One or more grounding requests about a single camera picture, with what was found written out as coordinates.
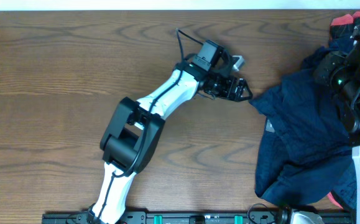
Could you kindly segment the navy blue shorts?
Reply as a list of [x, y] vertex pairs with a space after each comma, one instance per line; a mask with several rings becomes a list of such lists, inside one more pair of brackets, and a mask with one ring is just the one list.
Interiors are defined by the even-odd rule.
[[287, 75], [250, 102], [266, 117], [255, 193], [274, 205], [321, 200], [352, 162], [348, 133], [331, 92], [312, 73], [304, 69]]

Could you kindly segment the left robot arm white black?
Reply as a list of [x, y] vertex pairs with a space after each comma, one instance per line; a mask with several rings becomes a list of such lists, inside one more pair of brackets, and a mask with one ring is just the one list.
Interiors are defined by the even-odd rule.
[[104, 180], [98, 201], [90, 210], [90, 223], [116, 223], [120, 219], [135, 175], [150, 162], [166, 119], [181, 104], [199, 91], [235, 102], [253, 97], [247, 81], [232, 75], [233, 70], [239, 69], [181, 62], [151, 94], [136, 101], [125, 97], [119, 102], [100, 142]]

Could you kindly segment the black mounting rail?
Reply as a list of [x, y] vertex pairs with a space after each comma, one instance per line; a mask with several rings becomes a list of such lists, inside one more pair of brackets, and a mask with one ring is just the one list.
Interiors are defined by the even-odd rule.
[[247, 224], [247, 223], [324, 223], [352, 224], [349, 213], [281, 211], [251, 213], [149, 213], [125, 212], [117, 224]]

